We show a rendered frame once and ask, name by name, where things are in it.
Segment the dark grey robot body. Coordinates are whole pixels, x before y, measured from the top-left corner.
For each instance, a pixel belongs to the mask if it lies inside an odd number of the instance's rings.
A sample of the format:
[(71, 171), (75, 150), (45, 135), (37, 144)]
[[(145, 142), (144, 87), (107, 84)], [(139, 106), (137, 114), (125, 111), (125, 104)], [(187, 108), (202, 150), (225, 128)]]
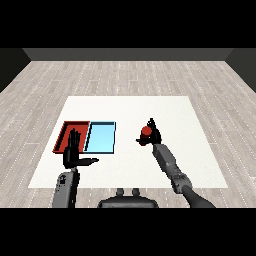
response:
[(124, 189), (118, 188), (116, 195), (101, 200), (98, 208), (158, 208), (158, 204), (153, 199), (142, 197), (138, 188), (132, 189), (131, 196), (125, 196)]

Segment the shallow red open box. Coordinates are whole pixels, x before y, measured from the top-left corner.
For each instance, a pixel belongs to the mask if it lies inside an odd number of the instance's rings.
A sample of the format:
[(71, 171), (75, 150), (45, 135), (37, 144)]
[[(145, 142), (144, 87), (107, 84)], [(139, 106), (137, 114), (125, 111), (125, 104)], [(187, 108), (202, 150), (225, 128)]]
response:
[(75, 130), (80, 134), (79, 153), (84, 153), (84, 143), (89, 129), (89, 121), (65, 121), (60, 130), (59, 136), (52, 150), (55, 154), (63, 154), (68, 146), (68, 138), (71, 130)]

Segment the small red can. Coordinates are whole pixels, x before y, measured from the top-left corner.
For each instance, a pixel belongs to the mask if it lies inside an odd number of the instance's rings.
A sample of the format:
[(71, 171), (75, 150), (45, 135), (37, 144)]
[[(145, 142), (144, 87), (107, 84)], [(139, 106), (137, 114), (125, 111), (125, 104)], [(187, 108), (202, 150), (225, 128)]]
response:
[(141, 138), (149, 138), (152, 134), (152, 129), (149, 126), (144, 126), (141, 130)]

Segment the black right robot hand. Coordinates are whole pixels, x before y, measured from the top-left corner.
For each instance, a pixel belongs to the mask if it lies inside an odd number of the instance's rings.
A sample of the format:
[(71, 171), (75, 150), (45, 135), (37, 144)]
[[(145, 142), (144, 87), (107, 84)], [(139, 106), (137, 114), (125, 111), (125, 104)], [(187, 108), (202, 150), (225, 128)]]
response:
[(152, 144), (152, 145), (160, 144), (162, 142), (162, 138), (161, 138), (160, 131), (156, 127), (154, 119), (150, 118), (146, 126), (149, 126), (152, 129), (151, 136), (149, 138), (141, 138), (141, 134), (140, 134), (140, 138), (137, 139), (137, 142), (141, 146), (145, 146), (147, 144)]

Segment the shallow light blue open box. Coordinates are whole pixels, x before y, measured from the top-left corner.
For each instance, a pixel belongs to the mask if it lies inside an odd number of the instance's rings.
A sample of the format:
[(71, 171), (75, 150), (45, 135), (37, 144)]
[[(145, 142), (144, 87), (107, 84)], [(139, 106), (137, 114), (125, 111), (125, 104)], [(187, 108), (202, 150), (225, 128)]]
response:
[(84, 142), (84, 153), (113, 154), (115, 131), (114, 121), (92, 121)]

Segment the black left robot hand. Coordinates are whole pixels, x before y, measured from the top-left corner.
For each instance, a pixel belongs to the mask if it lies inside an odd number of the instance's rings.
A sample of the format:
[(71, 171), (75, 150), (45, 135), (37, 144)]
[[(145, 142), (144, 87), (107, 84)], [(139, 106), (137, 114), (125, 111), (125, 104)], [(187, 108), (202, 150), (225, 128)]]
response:
[(79, 158), (80, 133), (75, 129), (70, 131), (68, 137), (68, 145), (63, 153), (63, 165), (66, 169), (75, 168), (77, 166), (90, 166), (98, 162), (98, 158)]

